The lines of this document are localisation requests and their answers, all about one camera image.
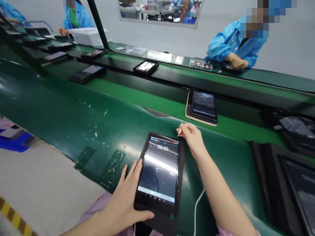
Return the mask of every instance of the blue jacket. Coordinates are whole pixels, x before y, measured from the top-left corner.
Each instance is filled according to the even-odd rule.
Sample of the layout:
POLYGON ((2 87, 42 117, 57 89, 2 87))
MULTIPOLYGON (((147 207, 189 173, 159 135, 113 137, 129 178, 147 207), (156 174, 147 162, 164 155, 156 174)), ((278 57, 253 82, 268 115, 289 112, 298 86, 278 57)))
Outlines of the blue jacket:
MULTIPOLYGON (((23 16, 14 6, 12 6, 10 3, 7 3, 4 0, 0 0, 0 7, 2 8, 3 12, 6 14, 8 18, 15 18, 19 22, 23 24, 23 22, 26 22, 25 16, 23 16)), ((25 26, 32 27, 30 23, 26 23, 25 26)))
MULTIPOLYGON (((84 6, 82 6, 80 3, 77 1, 75 2, 75 10, 76 10, 76 20, 78 22, 79 28, 87 28, 87 27, 95 27, 93 19, 90 17, 84 6)), ((68 29, 74 29, 72 23, 71 23, 71 17, 70 17, 70 10, 69 6, 65 7, 66 11, 66 16, 65 19, 63 20, 62 26, 66 30, 68 29)))
POLYGON ((241 20, 232 22, 228 27, 220 32, 210 42, 207 57, 208 60, 224 61, 231 53, 235 53, 243 60, 248 61, 248 68, 256 64, 257 53, 267 41, 266 38, 249 38, 244 45, 239 48, 243 38, 241 38, 241 20))

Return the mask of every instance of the pink sleeve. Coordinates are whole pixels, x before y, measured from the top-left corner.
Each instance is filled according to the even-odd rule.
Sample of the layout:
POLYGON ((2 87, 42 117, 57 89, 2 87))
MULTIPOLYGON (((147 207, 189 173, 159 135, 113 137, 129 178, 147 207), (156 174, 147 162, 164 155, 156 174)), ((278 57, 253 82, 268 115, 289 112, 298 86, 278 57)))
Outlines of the pink sleeve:
POLYGON ((225 231, 218 224, 217 224, 217 227, 218 227, 218 230, 219 230, 219 234, 217 236, 234 236, 234 234, 231 234, 231 233, 225 231))

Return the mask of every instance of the hand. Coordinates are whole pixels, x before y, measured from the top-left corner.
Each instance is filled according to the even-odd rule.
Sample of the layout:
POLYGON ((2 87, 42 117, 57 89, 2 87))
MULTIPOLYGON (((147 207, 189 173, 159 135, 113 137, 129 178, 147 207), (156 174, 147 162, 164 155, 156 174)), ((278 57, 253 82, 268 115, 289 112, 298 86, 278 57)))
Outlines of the hand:
POLYGON ((195 126, 191 124, 184 125, 181 123, 179 128, 176 129, 177 133, 181 129, 180 137, 186 139, 188 146, 190 148, 191 154, 195 159, 199 158, 200 156, 206 155, 207 149, 204 146, 201 132, 195 126))
POLYGON ((243 70, 248 66, 248 62, 241 58, 235 58, 231 60, 231 65, 234 70, 243 70))
POLYGON ((69 35, 70 34, 70 30, 67 30, 66 28, 64 27, 60 27, 58 28, 58 31, 61 35, 69 35))
POLYGON ((232 52, 225 58, 225 60, 231 63, 234 70, 242 70, 248 66, 248 61, 241 59, 238 55, 232 52))
POLYGON ((142 169, 142 159, 135 161, 125 179, 127 165, 124 167, 118 186, 100 213, 100 219, 106 224, 106 235, 116 235, 136 222, 152 219, 151 211, 134 209, 136 190, 142 169))

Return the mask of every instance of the pink clothing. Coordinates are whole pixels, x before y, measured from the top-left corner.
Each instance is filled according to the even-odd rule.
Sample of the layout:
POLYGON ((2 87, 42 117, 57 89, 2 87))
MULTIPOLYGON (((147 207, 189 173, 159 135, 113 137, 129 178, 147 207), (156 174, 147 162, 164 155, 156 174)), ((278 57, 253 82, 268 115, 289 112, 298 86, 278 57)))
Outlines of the pink clothing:
MULTIPOLYGON (((86 212, 81 216, 77 225, 89 219, 92 215, 94 215, 95 212, 104 209, 104 207, 106 206, 111 196, 112 195, 109 192, 105 192, 102 196, 100 196, 97 199, 97 201, 89 209, 87 209, 86 212)), ((233 234, 226 232, 218 224, 217 224, 217 227, 219 230, 218 236, 233 236, 233 234)), ((128 227, 124 231, 117 234, 117 236, 133 236, 133 235, 134 235, 134 230, 132 227, 128 227)), ((156 232, 155 230, 152 230, 150 236, 163 236, 163 235, 160 234, 159 232, 156 232)))

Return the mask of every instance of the electronic component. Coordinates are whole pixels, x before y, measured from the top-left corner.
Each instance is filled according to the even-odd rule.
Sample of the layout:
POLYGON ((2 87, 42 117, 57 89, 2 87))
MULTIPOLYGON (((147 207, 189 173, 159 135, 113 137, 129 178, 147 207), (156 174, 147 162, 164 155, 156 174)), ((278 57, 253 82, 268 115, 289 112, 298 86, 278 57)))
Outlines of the electronic component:
POLYGON ((146 60, 137 65, 133 71, 136 74, 150 76, 158 68, 159 63, 154 61, 146 60))
POLYGON ((72 75, 68 80, 78 83, 78 84, 87 84, 92 79, 102 75, 105 72, 105 68, 99 66, 89 66, 80 72, 72 75))

